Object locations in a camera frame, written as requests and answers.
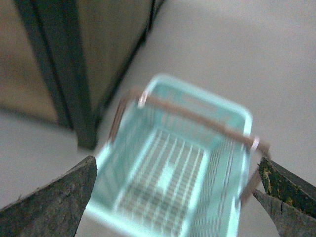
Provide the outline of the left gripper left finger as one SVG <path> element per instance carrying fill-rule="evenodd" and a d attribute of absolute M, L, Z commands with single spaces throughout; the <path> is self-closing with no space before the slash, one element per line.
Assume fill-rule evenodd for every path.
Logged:
<path fill-rule="evenodd" d="M 87 156 L 62 176 L 0 210 L 2 237 L 74 237 L 97 176 Z"/>

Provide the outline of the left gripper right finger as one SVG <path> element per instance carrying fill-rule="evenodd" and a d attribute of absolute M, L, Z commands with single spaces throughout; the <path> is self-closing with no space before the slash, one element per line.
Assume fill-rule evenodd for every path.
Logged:
<path fill-rule="evenodd" d="M 281 237 L 316 235 L 316 188 L 266 157 L 261 158 L 259 175 L 265 192 L 253 196 L 273 221 Z"/>

